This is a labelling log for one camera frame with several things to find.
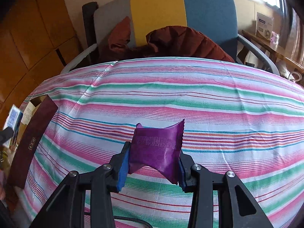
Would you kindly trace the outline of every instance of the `white box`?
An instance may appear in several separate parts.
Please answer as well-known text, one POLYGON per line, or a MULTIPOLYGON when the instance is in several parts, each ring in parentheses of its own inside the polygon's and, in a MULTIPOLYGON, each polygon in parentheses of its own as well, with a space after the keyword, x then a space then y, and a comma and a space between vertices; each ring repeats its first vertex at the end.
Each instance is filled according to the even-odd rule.
POLYGON ((272 35, 273 18, 257 13, 256 36, 270 42, 272 35))

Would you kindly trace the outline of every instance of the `blue gripper pad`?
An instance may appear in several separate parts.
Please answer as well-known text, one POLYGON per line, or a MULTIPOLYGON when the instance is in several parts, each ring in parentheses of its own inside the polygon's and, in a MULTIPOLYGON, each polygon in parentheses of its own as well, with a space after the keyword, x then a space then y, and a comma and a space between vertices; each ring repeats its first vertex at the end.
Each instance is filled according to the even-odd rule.
POLYGON ((125 185, 127 174, 129 172, 129 154, 130 148, 126 151, 125 158, 121 164, 121 168, 118 172, 118 181, 117 181, 117 190, 120 192, 123 186, 125 185))
POLYGON ((178 161, 178 165, 179 165, 179 169, 180 169, 180 173, 178 176, 178 185, 181 187, 181 189, 184 191, 185 187, 186 187, 186 174, 185 174, 185 170, 183 165, 181 164, 181 161, 178 161))

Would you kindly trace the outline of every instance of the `yellow backrest panel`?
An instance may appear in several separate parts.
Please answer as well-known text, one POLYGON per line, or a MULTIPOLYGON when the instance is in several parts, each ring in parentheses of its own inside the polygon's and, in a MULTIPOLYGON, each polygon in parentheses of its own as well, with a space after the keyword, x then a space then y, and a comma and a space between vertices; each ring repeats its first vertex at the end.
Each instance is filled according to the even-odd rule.
POLYGON ((187 26, 184 0, 130 0, 136 46, 146 35, 165 26, 187 26))

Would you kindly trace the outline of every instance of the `wooden side table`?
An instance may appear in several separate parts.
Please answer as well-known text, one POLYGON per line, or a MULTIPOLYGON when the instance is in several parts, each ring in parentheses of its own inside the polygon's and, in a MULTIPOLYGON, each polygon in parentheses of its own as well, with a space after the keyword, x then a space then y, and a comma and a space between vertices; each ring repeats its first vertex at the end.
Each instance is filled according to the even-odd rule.
MULTIPOLYGON (((249 33, 247 31, 242 30, 243 36, 249 40, 250 42, 254 41, 261 45, 263 48, 265 48, 267 51, 270 52, 269 58, 271 61, 276 63, 277 59, 281 59, 288 66, 291 66, 296 69, 297 72, 300 74, 304 74, 304 67, 299 65, 297 62, 291 60, 291 56, 288 52, 285 52, 285 49, 279 45, 276 45, 272 42, 268 42, 266 40, 263 40, 261 38, 258 38, 256 35, 249 33)), ((247 54, 249 53, 249 50, 246 47, 243 47, 243 49, 238 54, 238 58, 244 63, 245 58, 247 54)))

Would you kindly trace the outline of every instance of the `chair backrest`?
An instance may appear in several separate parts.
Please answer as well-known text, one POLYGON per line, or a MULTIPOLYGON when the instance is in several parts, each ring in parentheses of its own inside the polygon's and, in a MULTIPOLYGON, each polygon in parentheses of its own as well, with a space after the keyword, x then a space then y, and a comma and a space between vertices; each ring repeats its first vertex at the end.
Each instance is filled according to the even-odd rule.
POLYGON ((146 34, 153 30, 181 25, 205 34, 236 60, 238 26, 233 0, 114 0, 94 13, 97 44, 105 44, 126 16, 131 19, 129 47, 145 45, 146 34))

